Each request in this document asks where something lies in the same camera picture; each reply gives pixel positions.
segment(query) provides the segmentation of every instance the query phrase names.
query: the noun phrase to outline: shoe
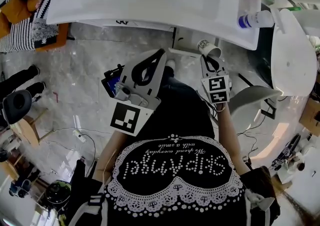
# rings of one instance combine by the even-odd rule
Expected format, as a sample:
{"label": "shoe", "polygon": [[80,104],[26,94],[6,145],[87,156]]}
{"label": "shoe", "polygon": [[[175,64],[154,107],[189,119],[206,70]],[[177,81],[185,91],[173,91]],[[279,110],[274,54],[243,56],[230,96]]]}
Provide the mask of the shoe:
{"label": "shoe", "polygon": [[44,88],[43,88],[43,92],[45,91],[45,89],[47,88],[47,85],[46,85],[46,83],[44,82],[44,81],[42,81],[41,82],[42,84],[43,84],[43,86],[44,86]]}
{"label": "shoe", "polygon": [[84,164],[86,163],[86,159],[85,159],[84,156],[82,156],[82,157],[80,158],[80,160],[81,160]]}
{"label": "shoe", "polygon": [[168,66],[170,68],[172,68],[173,70],[175,70],[176,68],[176,63],[173,59],[169,59],[166,63],[165,66]]}
{"label": "shoe", "polygon": [[36,70],[37,70],[37,75],[39,75],[40,74],[40,69],[35,65],[35,64],[33,64],[32,66],[30,66],[30,67],[35,67],[36,68]]}

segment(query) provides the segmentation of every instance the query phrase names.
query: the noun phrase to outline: cable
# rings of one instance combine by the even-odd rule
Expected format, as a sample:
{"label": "cable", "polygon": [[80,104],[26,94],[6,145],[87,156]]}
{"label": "cable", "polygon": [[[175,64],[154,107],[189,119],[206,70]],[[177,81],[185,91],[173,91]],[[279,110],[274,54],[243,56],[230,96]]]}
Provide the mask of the cable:
{"label": "cable", "polygon": [[272,135],[272,134],[265,134],[265,133],[246,133],[246,135],[248,135],[248,134],[252,134],[252,135],[265,135],[265,136],[273,136],[274,138],[278,138],[278,139],[280,139],[280,137],[279,136],[274,136],[274,135]]}
{"label": "cable", "polygon": [[285,101],[288,97],[286,96],[284,99],[282,100],[278,100],[278,102],[282,102],[282,101]]}
{"label": "cable", "polygon": [[212,109],[213,114],[211,114],[211,116],[215,119],[217,116],[217,105],[216,104],[210,104],[208,101],[206,101],[201,95],[200,93],[197,91],[198,96],[200,97],[200,99],[206,103],[207,107],[209,107],[209,109]]}
{"label": "cable", "polygon": [[246,137],[250,137],[250,138],[254,138],[255,139],[255,142],[252,144],[252,147],[251,147],[251,150],[249,151],[249,153],[248,153],[248,159],[250,158],[250,153],[252,153],[252,152],[254,152],[254,151],[256,151],[257,149],[259,149],[258,147],[256,147],[255,149],[254,149],[254,146],[256,145],[256,143],[258,142],[258,140],[257,140],[257,138],[255,138],[254,136],[248,136],[247,134],[244,134]]}
{"label": "cable", "polygon": [[59,143],[59,142],[55,142],[55,141],[45,141],[46,143],[50,144],[50,143],[54,143],[54,144],[59,144],[61,145],[62,147],[64,147],[65,149],[69,150],[69,151],[75,151],[75,152],[78,152],[79,150],[75,150],[75,149],[70,149],[70,148],[67,148],[66,146],[64,146],[63,144]]}
{"label": "cable", "polygon": [[86,175],[85,175],[85,177],[87,177],[87,176],[88,176],[88,173],[90,172],[90,169],[91,169],[91,167],[94,165],[94,162],[95,162],[95,159],[96,159],[96,144],[95,144],[94,140],[93,140],[89,135],[87,135],[87,134],[82,134],[82,135],[80,135],[80,136],[88,136],[88,137],[93,141],[93,146],[94,146],[94,157],[93,157],[92,164],[91,164],[91,166],[89,167],[89,170],[88,170],[88,172],[87,172]]}
{"label": "cable", "polygon": [[61,130],[64,130],[64,129],[78,129],[78,130],[83,129],[83,130],[87,130],[87,131],[90,131],[90,132],[99,132],[99,133],[102,133],[102,134],[112,134],[110,132],[101,132],[101,131],[98,131],[98,130],[90,130],[90,129],[85,129],[85,128],[74,128],[74,127],[56,129],[56,130],[53,130],[53,132],[61,131]]}
{"label": "cable", "polygon": [[215,70],[215,72],[216,72],[216,75],[219,76],[219,73],[222,72],[222,70],[219,70],[219,71]]}
{"label": "cable", "polygon": [[265,119],[266,119],[266,115],[264,116],[263,120],[261,121],[261,123],[259,125],[257,125],[256,127],[253,127],[253,128],[248,128],[247,130],[243,131],[242,133],[238,133],[237,136],[244,134],[248,130],[252,130],[252,129],[260,127],[262,125],[262,123],[265,121]]}

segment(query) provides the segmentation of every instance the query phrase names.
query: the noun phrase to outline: black pants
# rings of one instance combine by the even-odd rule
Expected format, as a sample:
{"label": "black pants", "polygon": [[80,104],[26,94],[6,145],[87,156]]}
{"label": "black pants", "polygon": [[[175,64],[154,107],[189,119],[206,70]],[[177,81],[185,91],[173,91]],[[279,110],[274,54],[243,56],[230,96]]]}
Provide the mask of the black pants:
{"label": "black pants", "polygon": [[37,179],[37,177],[40,173],[40,170],[37,169],[35,172],[31,173],[33,168],[34,168],[34,165],[30,163],[30,165],[26,169],[24,169],[22,172],[20,172],[19,178],[15,184],[17,186],[22,186],[22,183],[26,179],[30,180],[30,182],[33,182],[35,179]]}
{"label": "black pants", "polygon": [[[30,66],[27,70],[22,70],[9,79],[0,82],[0,101],[11,94],[15,89],[20,87],[22,84],[26,83],[37,76],[38,70],[34,66]],[[26,88],[30,92],[31,96],[34,97],[36,94],[41,94],[44,90],[44,85],[41,82],[37,82],[30,87]]]}
{"label": "black pants", "polygon": [[164,73],[163,73],[163,76],[162,76],[160,88],[164,89],[164,88],[168,88],[169,86],[171,88],[172,87],[179,88],[179,89],[181,89],[182,92],[183,92],[183,89],[188,90],[188,92],[190,94],[192,93],[192,95],[194,94],[194,91],[195,91],[190,86],[188,86],[188,85],[178,81],[177,79],[175,79],[174,70],[171,67],[166,66],[164,68]]}

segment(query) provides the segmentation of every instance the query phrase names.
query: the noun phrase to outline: floor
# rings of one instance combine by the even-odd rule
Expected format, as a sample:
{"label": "floor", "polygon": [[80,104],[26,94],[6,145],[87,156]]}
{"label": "floor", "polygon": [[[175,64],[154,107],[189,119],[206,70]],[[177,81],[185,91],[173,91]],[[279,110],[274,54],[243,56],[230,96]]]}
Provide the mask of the floor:
{"label": "floor", "polygon": [[[21,88],[36,81],[45,81],[47,84],[43,98],[34,104],[30,115],[36,117],[43,108],[48,108],[48,113],[38,122],[37,129],[40,136],[52,129],[55,132],[36,149],[27,143],[23,144],[23,149],[26,156],[42,171],[41,177],[49,183],[55,179],[69,181],[76,161],[81,156],[86,158],[89,168],[111,136],[112,130],[105,125],[109,117],[106,113],[109,96],[100,82],[104,72],[116,68],[119,63],[125,64],[143,51],[171,47],[173,36],[171,32],[159,30],[99,28],[81,23],[73,23],[70,32],[76,40],[68,40],[66,46],[60,49],[0,55],[7,76],[31,64],[41,69],[39,76]],[[220,47],[222,58],[231,72],[233,95],[247,87],[237,78],[237,72],[254,85],[265,86],[250,66],[245,49],[223,41]],[[200,82],[200,59],[176,54],[168,56],[176,61],[176,78],[199,90],[204,96]],[[248,131],[248,136],[257,138],[254,147],[258,147],[258,150],[251,153],[255,165],[269,166],[290,138],[302,131],[298,121],[306,100],[303,97],[288,97],[278,103],[275,120],[265,118],[259,128]],[[262,120],[263,116],[257,117],[255,124],[258,125]],[[82,143],[73,135],[75,127],[83,128],[82,132],[92,137],[96,152],[90,138],[86,137],[86,142]],[[239,140],[243,155],[248,155],[255,139],[242,135]]]}

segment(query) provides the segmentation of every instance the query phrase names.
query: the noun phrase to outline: black t-shirt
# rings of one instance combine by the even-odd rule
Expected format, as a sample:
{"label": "black t-shirt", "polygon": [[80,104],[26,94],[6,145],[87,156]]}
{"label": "black t-shirt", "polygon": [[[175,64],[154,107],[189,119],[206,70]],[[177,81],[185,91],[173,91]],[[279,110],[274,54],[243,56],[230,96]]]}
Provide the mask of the black t-shirt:
{"label": "black t-shirt", "polygon": [[[240,178],[192,88],[168,85],[159,97],[160,106],[118,156],[104,188],[108,225],[246,225],[246,186],[274,197],[272,186],[256,186],[256,171]],[[271,222],[279,214],[278,204],[272,206]]]}

